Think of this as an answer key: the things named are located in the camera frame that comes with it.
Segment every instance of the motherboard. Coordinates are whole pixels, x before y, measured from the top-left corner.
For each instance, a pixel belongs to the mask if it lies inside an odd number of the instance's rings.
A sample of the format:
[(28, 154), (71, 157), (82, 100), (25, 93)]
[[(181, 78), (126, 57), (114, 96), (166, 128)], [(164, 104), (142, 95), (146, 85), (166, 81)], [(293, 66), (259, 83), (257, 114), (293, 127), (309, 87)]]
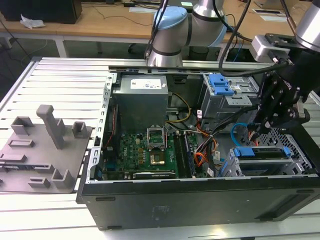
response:
[(194, 176), (193, 153), (198, 147), (197, 137), (194, 134), (166, 133), (163, 149), (150, 147), (150, 144), (162, 141), (159, 134), (150, 134), (148, 140), (147, 133), (123, 133), (118, 157), (104, 161), (103, 178), (130, 180)]

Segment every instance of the chip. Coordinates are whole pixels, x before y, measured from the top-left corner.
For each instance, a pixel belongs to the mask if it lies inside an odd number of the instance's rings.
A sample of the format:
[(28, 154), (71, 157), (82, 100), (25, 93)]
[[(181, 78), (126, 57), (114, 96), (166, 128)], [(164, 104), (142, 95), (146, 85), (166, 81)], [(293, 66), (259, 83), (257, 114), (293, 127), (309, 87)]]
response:
[(164, 151), (151, 151), (150, 164), (151, 165), (165, 165), (165, 152)]

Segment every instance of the slotted aluminum table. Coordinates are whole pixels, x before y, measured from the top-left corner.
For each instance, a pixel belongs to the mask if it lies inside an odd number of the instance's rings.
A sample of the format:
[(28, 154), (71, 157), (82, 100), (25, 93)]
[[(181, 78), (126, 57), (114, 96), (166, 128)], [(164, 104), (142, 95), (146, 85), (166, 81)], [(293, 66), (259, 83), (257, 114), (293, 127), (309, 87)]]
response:
[[(54, 116), (63, 118), (66, 125), (81, 120), (95, 128), (108, 66), (127, 64), (143, 66), (144, 62), (92, 58), (43, 58), (32, 61), (0, 103), (0, 148), (12, 134), (10, 124), (16, 116), (30, 116), (33, 123), (42, 123), (36, 116), (40, 104), (53, 105)], [(217, 63), (186, 61), (184, 65), (213, 67)], [(224, 65), (237, 69), (266, 66), (252, 63)], [(319, 97), (312, 92), (304, 105), (311, 115), (311, 121), (304, 127), (318, 145), (319, 103)], [(90, 149), (92, 145), (91, 139), (87, 148)], [(320, 239), (320, 200), (281, 222), (99, 231), (86, 205), (75, 202), (79, 181), (72, 194), (0, 192), (0, 239)]]

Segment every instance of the floor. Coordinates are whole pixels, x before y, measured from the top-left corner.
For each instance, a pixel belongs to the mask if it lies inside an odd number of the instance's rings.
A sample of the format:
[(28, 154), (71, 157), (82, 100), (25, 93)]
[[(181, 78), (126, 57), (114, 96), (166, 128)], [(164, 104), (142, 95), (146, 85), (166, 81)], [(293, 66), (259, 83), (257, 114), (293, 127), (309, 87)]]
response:
[[(11, 39), (12, 48), (5, 50), (0, 45), (0, 101), (14, 84), (16, 79), (23, 72), (25, 67), (29, 63), (29, 58), (20, 48), (16, 41)], [(18, 42), (26, 50), (28, 54), (41, 57), (59, 57), (56, 44), (53, 40), (41, 40), (41, 39), (18, 39)], [(109, 43), (103, 42), (103, 53), (98, 54), (97, 45), (95, 42), (84, 41), (67, 41), (66, 47), (72, 58), (109, 58), (109, 59), (143, 59), (145, 44), (136, 44), (133, 47), (132, 53), (128, 53), (128, 43)], [(203, 54), (206, 53), (207, 48), (194, 48), (193, 52), (189, 54), (189, 48), (182, 49), (182, 58), (184, 60), (201, 60)], [(218, 48), (210, 48), (205, 60), (216, 61), (219, 54)], [(228, 56), (232, 61), (237, 54), (238, 49), (234, 49)], [(237, 59), (245, 61), (245, 54), (241, 54)]]

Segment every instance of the desktop computer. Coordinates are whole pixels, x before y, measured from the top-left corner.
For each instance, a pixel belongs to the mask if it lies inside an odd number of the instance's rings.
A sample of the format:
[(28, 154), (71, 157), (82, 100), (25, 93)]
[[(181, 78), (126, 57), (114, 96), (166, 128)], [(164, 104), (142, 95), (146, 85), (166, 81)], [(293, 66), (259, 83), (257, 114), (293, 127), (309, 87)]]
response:
[(82, 12), (81, 0), (0, 0), (0, 12), (7, 21), (28, 19), (75, 24)]

